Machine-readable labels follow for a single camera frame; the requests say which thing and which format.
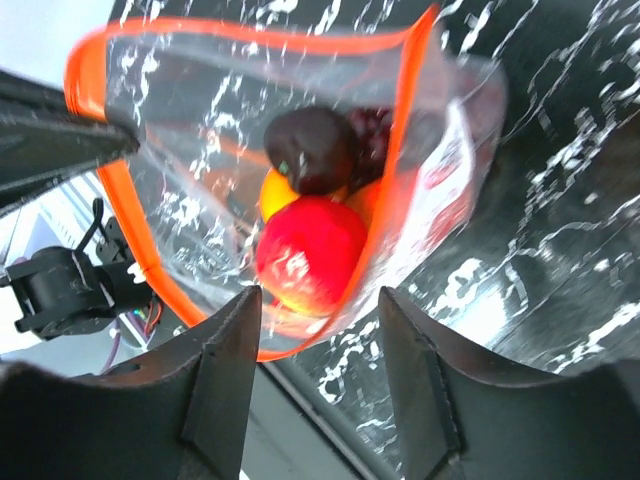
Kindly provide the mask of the orange tangerine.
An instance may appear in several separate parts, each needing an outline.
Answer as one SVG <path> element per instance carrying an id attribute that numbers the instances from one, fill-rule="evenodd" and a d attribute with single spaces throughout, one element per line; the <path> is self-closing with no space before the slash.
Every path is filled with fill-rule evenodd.
<path id="1" fill-rule="evenodd" d="M 262 220 L 267 222 L 275 213 L 298 198 L 299 194 L 291 189 L 287 178 L 270 169 L 262 184 L 258 203 Z"/>

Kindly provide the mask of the purple grape bunch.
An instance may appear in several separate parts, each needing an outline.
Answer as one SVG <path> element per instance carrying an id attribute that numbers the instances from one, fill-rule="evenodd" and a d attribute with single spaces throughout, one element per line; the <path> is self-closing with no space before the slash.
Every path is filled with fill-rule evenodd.
<path id="1" fill-rule="evenodd" d="M 349 180 L 349 190 L 354 193 L 384 173 L 393 112 L 387 108 L 357 108 L 349 113 L 349 120 L 360 148 Z"/>

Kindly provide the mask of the peach front fruit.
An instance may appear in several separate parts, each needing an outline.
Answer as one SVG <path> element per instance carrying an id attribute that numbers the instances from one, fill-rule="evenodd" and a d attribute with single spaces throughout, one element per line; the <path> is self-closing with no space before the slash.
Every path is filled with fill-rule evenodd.
<path id="1" fill-rule="evenodd" d="M 300 314 L 332 314 L 353 275 L 367 228 L 349 207 L 303 196 L 266 223 L 255 253 L 258 278 Z"/>

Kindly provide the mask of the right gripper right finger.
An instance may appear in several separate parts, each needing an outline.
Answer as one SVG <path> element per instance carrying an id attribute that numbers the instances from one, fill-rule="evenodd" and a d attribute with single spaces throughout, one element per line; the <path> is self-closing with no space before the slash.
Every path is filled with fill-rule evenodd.
<path id="1" fill-rule="evenodd" d="M 394 289 L 378 313 L 408 479 L 635 479 L 639 363 L 575 376 L 511 361 Z"/>

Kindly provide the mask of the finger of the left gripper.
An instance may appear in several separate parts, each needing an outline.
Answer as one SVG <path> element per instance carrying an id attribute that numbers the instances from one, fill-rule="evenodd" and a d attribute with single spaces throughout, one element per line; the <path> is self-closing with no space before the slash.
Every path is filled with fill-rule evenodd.
<path id="1" fill-rule="evenodd" d="M 71 113 L 62 92 L 1 72 L 3 200 L 29 200 L 138 149 L 126 129 Z"/>

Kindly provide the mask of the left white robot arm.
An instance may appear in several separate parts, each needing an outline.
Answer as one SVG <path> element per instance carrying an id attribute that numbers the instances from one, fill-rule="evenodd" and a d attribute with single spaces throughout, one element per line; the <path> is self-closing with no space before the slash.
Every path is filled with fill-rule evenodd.
<path id="1" fill-rule="evenodd" d="M 1 213 L 24 206 L 70 178 L 136 152 L 138 141 L 125 129 L 72 114 L 63 94 L 1 74 Z M 47 247 L 10 266 L 1 284 L 13 289 L 22 316 L 20 333 L 42 340 L 99 331 L 107 321 L 148 305 L 151 289 L 135 285 L 127 270 L 132 257 L 95 266 L 85 248 L 102 224 L 104 204 L 75 248 Z"/>

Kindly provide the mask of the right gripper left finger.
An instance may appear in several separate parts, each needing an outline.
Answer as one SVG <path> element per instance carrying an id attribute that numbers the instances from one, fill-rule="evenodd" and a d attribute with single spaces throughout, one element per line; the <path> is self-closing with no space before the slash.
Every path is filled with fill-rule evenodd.
<path id="1" fill-rule="evenodd" d="M 5 479 L 236 479 L 262 292 L 102 375 L 1 366 Z"/>

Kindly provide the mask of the dark plum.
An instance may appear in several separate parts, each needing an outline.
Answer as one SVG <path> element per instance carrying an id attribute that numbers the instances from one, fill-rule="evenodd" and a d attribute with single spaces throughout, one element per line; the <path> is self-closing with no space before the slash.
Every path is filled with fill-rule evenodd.
<path id="1" fill-rule="evenodd" d="M 275 117 L 266 127 L 263 144 L 273 168 L 301 195 L 327 195 L 345 187 L 359 155 L 350 122 L 324 106 Z"/>

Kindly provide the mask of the clear orange zip bag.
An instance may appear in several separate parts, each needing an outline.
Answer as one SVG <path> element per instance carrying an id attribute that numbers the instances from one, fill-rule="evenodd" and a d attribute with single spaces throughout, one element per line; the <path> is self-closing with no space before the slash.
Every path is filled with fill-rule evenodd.
<path id="1" fill-rule="evenodd" d="M 470 219 L 502 66 L 441 47 L 430 7 L 382 34 L 132 18 L 81 40 L 64 90 L 139 150 L 99 178 L 141 273 L 188 326 L 262 288 L 262 362 L 348 328 Z"/>

